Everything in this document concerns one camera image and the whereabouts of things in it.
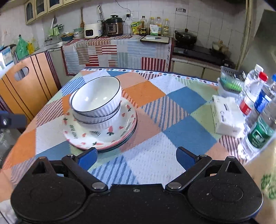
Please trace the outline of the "white lovely bear plate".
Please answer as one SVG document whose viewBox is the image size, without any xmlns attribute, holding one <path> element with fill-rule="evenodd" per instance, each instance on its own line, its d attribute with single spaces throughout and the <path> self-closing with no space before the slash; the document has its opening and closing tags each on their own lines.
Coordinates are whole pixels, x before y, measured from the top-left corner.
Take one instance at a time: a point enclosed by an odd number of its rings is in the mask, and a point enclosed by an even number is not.
<svg viewBox="0 0 276 224">
<path fill-rule="evenodd" d="M 121 111 L 117 121 L 124 117 L 126 113 L 133 113 L 135 107 L 125 98 L 121 98 Z M 81 127 L 75 120 L 72 115 L 72 110 L 69 109 L 68 112 L 64 115 L 62 121 L 63 134 L 66 140 L 73 146 L 81 149 L 88 150 L 91 147 L 94 147 L 98 139 L 102 139 L 106 134 L 106 129 L 104 130 L 94 130 L 90 131 Z"/>
</svg>

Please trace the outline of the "blue fried egg plate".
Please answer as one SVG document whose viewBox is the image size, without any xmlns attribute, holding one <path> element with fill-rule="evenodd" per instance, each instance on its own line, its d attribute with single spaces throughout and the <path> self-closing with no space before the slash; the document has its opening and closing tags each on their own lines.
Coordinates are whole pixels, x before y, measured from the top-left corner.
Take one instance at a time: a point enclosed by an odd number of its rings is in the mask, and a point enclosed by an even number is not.
<svg viewBox="0 0 276 224">
<path fill-rule="evenodd" d="M 137 111 L 126 113 L 113 126 L 106 129 L 106 134 L 96 141 L 94 147 L 99 153 L 112 151 L 124 143 L 133 135 L 137 127 Z"/>
</svg>

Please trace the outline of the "white ribbed bowl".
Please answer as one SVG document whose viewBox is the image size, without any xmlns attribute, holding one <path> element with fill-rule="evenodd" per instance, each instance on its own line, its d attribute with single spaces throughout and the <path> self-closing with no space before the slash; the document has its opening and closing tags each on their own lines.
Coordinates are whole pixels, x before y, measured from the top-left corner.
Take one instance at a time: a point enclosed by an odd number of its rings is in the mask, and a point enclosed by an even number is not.
<svg viewBox="0 0 276 224">
<path fill-rule="evenodd" d="M 103 76 L 80 87 L 69 102 L 71 108 L 79 114 L 103 117 L 116 110 L 121 96 L 122 87 L 119 79 Z"/>
<path fill-rule="evenodd" d="M 90 117 L 81 115 L 74 110 L 72 110 L 72 115 L 74 120 L 83 128 L 94 131 L 94 130 L 104 130 L 113 125 L 119 118 L 121 111 L 121 103 L 118 107 L 109 115 L 103 117 Z"/>
</svg>

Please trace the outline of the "white tissue pack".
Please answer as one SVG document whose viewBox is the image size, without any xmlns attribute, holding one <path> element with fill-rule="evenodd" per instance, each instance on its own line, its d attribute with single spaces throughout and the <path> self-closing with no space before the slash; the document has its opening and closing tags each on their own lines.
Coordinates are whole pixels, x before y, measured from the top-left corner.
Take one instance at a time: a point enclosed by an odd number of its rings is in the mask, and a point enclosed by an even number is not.
<svg viewBox="0 0 276 224">
<path fill-rule="evenodd" d="M 245 118 L 233 97 L 213 95 L 210 105 L 215 133 L 234 138 L 244 136 Z"/>
</svg>

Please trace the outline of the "green label water bottle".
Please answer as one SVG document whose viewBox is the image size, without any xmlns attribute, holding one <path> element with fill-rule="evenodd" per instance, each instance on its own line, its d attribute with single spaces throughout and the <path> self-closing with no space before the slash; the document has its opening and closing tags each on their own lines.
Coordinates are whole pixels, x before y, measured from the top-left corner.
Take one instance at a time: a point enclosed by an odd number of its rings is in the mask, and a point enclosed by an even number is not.
<svg viewBox="0 0 276 224">
<path fill-rule="evenodd" d="M 241 150 L 245 157 L 250 160 L 275 133 L 275 98 L 272 99 L 259 115 L 248 134 L 241 142 Z"/>
</svg>

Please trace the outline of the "green plastic bag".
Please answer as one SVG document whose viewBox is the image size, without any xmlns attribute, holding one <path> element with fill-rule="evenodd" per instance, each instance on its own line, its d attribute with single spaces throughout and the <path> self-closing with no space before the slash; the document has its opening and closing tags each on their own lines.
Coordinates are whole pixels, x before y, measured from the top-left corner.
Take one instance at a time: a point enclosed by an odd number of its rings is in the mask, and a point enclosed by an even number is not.
<svg viewBox="0 0 276 224">
<path fill-rule="evenodd" d="M 16 55 L 18 60 L 22 60 L 24 57 L 28 56 L 28 43 L 19 35 L 19 40 L 16 46 Z"/>
</svg>

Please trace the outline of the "red label water bottle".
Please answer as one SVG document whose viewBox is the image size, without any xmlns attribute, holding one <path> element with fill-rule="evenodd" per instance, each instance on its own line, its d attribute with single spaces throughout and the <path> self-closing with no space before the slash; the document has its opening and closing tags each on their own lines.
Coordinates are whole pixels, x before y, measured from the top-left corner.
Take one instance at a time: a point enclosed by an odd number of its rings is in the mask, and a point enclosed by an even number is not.
<svg viewBox="0 0 276 224">
<path fill-rule="evenodd" d="M 254 103 L 267 80 L 268 76 L 264 72 L 260 72 L 257 79 L 247 88 L 245 97 L 239 104 L 239 108 L 245 116 L 248 116 L 251 113 Z"/>
</svg>

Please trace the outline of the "clear plastic basket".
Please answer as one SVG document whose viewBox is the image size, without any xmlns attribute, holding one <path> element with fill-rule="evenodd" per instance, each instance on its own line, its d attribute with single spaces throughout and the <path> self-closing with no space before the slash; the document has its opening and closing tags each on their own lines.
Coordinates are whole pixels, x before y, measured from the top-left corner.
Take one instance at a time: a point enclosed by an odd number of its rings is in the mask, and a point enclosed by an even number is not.
<svg viewBox="0 0 276 224">
<path fill-rule="evenodd" d="M 234 70 L 221 66 L 220 78 L 218 78 L 218 94 L 221 97 L 237 98 L 241 93 L 246 78 L 242 70 Z"/>
</svg>

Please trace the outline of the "blue label water bottle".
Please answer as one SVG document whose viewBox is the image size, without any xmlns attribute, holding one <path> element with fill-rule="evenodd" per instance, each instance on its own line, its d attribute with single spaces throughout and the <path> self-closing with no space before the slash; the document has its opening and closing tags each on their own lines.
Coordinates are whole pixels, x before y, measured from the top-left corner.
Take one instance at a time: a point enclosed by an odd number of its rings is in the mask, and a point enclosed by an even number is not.
<svg viewBox="0 0 276 224">
<path fill-rule="evenodd" d="M 257 121 L 258 116 L 264 110 L 265 106 L 275 97 L 276 75 L 269 79 L 268 84 L 264 84 L 255 103 L 254 108 L 246 119 L 249 128 Z"/>
</svg>

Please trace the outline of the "black gas stove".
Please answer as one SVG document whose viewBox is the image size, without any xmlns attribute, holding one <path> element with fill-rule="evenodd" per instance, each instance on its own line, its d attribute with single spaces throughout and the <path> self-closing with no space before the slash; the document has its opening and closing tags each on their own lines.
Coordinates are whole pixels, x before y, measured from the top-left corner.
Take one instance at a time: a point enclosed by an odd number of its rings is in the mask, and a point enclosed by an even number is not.
<svg viewBox="0 0 276 224">
<path fill-rule="evenodd" d="M 235 64 L 222 52 L 200 46 L 194 46 L 189 49 L 175 46 L 173 55 L 196 59 L 217 66 L 225 66 L 231 69 L 235 68 Z"/>
</svg>

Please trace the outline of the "white rice cooker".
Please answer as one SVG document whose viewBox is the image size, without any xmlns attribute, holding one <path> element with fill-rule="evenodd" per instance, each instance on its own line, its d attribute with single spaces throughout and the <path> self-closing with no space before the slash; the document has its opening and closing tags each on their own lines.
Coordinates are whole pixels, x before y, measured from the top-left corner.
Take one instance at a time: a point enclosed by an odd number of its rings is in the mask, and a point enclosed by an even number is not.
<svg viewBox="0 0 276 224">
<path fill-rule="evenodd" d="M 94 39 L 103 35 L 103 24 L 101 22 L 86 24 L 84 26 L 84 38 Z"/>
</svg>

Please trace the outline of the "patchwork counter cloth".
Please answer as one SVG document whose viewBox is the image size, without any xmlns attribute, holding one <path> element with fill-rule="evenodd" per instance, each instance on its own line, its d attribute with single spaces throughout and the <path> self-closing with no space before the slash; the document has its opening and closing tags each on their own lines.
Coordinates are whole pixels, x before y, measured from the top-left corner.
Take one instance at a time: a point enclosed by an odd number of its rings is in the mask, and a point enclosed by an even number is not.
<svg viewBox="0 0 276 224">
<path fill-rule="evenodd" d="M 85 67 L 124 68 L 169 71 L 172 39 L 142 40 L 142 36 L 73 40 L 62 46 L 67 75 L 76 75 Z"/>
</svg>

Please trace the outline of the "cooking oil bottle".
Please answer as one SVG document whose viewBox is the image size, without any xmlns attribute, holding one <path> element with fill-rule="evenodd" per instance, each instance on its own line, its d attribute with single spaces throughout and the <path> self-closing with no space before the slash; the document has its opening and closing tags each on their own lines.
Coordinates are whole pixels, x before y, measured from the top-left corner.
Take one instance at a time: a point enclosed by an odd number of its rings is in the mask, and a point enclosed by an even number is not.
<svg viewBox="0 0 276 224">
<path fill-rule="evenodd" d="M 168 18 L 165 19 L 165 22 L 163 24 L 162 35 L 169 36 L 169 19 Z"/>
</svg>

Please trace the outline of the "yellow snack bag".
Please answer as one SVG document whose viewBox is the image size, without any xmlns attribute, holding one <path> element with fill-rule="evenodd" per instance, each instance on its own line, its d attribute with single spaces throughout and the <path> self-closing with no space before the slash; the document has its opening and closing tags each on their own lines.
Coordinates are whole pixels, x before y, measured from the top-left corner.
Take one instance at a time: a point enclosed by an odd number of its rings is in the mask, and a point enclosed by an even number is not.
<svg viewBox="0 0 276 224">
<path fill-rule="evenodd" d="M 133 34 L 139 34 L 140 29 L 142 28 L 142 22 L 132 22 L 130 27 Z"/>
</svg>

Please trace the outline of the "cream wall cabinets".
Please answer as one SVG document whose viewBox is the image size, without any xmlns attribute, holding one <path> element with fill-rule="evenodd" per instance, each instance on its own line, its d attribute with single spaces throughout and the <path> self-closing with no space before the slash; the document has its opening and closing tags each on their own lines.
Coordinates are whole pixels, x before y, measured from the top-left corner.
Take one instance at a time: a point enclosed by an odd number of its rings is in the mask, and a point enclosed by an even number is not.
<svg viewBox="0 0 276 224">
<path fill-rule="evenodd" d="M 78 0 L 29 0 L 24 4 L 25 22 L 29 25 L 33 21 L 58 10 L 62 7 L 86 1 Z"/>
</svg>

